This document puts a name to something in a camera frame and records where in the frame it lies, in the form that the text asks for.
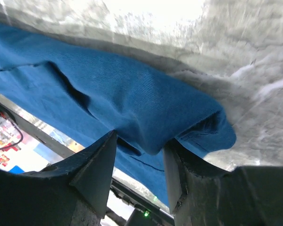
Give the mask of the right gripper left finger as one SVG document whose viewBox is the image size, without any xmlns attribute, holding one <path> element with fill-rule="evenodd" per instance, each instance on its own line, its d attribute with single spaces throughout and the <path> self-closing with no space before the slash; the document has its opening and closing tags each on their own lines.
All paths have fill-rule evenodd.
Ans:
<svg viewBox="0 0 283 226">
<path fill-rule="evenodd" d="M 0 226 L 98 226 L 105 217 L 116 157 L 110 131 L 43 170 L 0 170 Z"/>
</svg>

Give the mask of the blue t shirt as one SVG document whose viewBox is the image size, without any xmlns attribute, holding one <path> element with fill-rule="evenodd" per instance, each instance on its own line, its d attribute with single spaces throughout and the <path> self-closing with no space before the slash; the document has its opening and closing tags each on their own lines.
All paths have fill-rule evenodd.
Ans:
<svg viewBox="0 0 283 226">
<path fill-rule="evenodd" d="M 83 146 L 111 130 L 115 166 L 168 204 L 163 146 L 199 157 L 236 134 L 209 95 L 132 58 L 0 23 L 0 94 Z"/>
</svg>

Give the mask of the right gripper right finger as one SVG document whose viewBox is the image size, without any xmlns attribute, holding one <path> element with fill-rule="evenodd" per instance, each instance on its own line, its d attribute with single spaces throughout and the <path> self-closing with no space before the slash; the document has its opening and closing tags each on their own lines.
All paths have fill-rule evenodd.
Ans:
<svg viewBox="0 0 283 226">
<path fill-rule="evenodd" d="M 226 171 L 176 140 L 163 148 L 170 213 L 177 226 L 283 226 L 283 167 Z"/>
</svg>

